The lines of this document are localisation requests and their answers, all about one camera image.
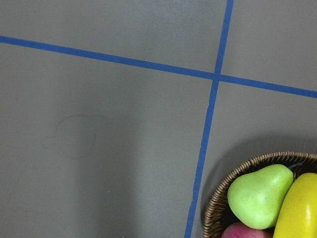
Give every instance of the gray floor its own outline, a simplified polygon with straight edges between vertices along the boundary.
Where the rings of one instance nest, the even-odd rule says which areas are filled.
[[[0,35],[213,72],[226,1],[2,1]],[[317,90],[317,3],[236,1],[222,73]],[[212,81],[0,44],[0,236],[180,238]],[[192,237],[240,162],[317,153],[317,100],[219,83]]]

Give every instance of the green pear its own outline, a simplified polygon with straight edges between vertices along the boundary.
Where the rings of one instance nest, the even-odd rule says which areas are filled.
[[[292,183],[293,172],[280,164],[242,175],[229,187],[229,206],[248,227],[271,228]]]

